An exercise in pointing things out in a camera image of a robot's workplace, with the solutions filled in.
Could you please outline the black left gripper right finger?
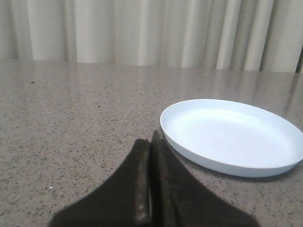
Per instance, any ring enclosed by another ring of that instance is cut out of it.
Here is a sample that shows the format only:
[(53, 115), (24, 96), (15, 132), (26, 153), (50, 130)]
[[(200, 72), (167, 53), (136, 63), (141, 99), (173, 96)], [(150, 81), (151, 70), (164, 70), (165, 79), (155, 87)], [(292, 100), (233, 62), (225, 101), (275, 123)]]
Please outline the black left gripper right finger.
[(225, 202), (191, 175), (158, 131), (153, 133), (151, 146), (153, 226), (259, 226), (251, 215)]

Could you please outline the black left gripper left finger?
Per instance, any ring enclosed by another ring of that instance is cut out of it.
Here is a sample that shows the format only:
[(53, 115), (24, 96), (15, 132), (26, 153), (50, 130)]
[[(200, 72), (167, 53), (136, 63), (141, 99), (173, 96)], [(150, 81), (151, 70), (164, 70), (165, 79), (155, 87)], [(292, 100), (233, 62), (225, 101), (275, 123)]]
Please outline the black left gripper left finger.
[(148, 227), (151, 144), (137, 139), (119, 168), (92, 193), (62, 209), (51, 227)]

